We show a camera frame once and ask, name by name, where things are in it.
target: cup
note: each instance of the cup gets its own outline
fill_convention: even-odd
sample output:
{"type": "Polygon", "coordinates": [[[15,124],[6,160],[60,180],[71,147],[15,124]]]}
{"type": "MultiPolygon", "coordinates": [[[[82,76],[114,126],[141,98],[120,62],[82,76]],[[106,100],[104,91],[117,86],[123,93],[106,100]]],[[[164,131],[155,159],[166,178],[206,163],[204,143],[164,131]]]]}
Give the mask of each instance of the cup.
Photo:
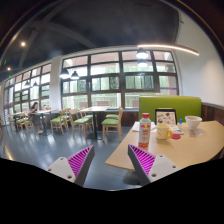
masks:
{"type": "Polygon", "coordinates": [[[172,131],[169,130],[169,125],[167,124],[158,124],[157,125],[157,134],[158,139],[167,139],[172,137],[172,131]]]}

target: person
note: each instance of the person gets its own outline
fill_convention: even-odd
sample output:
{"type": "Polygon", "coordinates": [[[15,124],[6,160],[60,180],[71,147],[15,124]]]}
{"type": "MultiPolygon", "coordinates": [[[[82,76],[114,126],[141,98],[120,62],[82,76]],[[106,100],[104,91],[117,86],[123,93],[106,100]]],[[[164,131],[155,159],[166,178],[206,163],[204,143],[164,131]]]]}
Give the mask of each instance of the person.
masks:
{"type": "Polygon", "coordinates": [[[38,134],[43,133],[43,130],[41,130],[40,126],[40,115],[39,114],[32,114],[35,113],[35,111],[37,111],[38,108],[38,103],[34,102],[34,104],[32,105],[30,112],[28,113],[28,120],[32,121],[36,126],[37,126],[37,130],[38,130],[38,134]]]}

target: pink object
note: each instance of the pink object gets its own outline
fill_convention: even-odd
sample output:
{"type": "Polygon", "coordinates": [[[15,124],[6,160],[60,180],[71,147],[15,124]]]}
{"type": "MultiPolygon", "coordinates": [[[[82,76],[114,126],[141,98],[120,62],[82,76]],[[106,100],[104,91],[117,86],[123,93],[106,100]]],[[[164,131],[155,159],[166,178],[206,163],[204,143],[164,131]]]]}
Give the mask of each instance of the pink object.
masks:
{"type": "Polygon", "coordinates": [[[72,168],[73,173],[77,177],[79,171],[81,170],[85,159],[92,149],[93,145],[86,147],[85,149],[80,150],[79,152],[75,153],[74,155],[67,158],[70,167],[72,168]]]}
{"type": "Polygon", "coordinates": [[[141,165],[141,167],[145,171],[146,175],[148,176],[149,171],[151,170],[151,168],[153,166],[156,156],[143,150],[143,149],[140,149],[134,145],[129,145],[129,147],[135,153],[139,164],[141,165]]]}

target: bottle cap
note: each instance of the bottle cap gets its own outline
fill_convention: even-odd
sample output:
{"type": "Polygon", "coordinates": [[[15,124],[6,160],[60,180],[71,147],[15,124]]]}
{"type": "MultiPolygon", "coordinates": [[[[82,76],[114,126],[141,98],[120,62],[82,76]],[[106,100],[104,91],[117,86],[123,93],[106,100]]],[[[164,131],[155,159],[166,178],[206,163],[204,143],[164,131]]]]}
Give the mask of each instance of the bottle cap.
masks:
{"type": "Polygon", "coordinates": [[[142,114],[142,117],[143,117],[143,118],[149,118],[149,116],[150,116],[149,113],[143,113],[143,114],[142,114]]]}

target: linear ceiling light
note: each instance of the linear ceiling light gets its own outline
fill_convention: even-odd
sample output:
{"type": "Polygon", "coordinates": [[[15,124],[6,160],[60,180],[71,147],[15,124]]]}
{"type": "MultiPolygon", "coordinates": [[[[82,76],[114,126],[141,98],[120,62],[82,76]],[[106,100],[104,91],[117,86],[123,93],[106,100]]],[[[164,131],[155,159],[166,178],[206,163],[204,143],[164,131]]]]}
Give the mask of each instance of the linear ceiling light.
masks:
{"type": "Polygon", "coordinates": [[[194,55],[199,55],[199,53],[191,48],[187,48],[181,45],[169,45],[169,44],[141,44],[138,47],[161,47],[161,48],[170,48],[174,50],[185,51],[194,55]]]}

